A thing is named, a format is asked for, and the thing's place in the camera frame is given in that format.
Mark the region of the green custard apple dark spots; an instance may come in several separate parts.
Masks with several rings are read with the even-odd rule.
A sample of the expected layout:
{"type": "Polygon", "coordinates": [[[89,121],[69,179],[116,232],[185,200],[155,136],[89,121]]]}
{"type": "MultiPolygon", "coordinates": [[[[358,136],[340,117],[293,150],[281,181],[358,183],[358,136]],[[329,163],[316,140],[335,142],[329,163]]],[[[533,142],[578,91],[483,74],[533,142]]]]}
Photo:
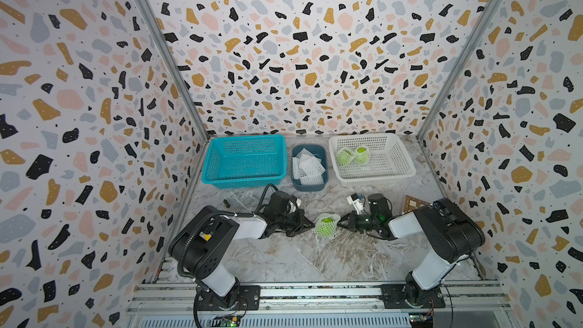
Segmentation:
{"type": "Polygon", "coordinates": [[[332,217],[320,220],[316,226],[316,233],[322,237],[333,237],[336,232],[336,221],[332,217]]]}

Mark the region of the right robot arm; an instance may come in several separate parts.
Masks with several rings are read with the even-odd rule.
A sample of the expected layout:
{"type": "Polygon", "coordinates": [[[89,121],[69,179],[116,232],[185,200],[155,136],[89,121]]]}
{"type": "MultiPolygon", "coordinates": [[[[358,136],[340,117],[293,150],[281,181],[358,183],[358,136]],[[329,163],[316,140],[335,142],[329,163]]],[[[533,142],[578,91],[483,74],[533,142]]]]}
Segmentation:
{"type": "Polygon", "coordinates": [[[400,216],[393,214],[393,204],[383,194],[368,197],[369,211],[364,209],[356,194],[347,201],[355,209],[340,218],[338,227],[381,241],[422,234],[431,246],[421,264],[407,274],[405,283],[392,286],[387,296],[390,305],[440,307],[438,295],[444,278],[485,243],[481,227],[447,198],[400,216]]]}

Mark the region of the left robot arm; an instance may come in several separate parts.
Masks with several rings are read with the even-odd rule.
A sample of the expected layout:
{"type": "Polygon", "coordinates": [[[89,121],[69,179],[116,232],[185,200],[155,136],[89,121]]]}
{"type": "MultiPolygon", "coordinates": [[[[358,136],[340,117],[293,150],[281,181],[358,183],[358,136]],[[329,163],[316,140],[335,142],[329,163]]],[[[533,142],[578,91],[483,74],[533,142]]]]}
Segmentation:
{"type": "Polygon", "coordinates": [[[244,294],[240,281],[222,265],[229,246],[276,233],[292,238],[314,229],[300,205],[297,197],[269,184],[252,213],[204,207],[170,242],[168,253],[177,261],[177,274],[197,284],[198,299],[219,309],[235,307],[244,294]]]}

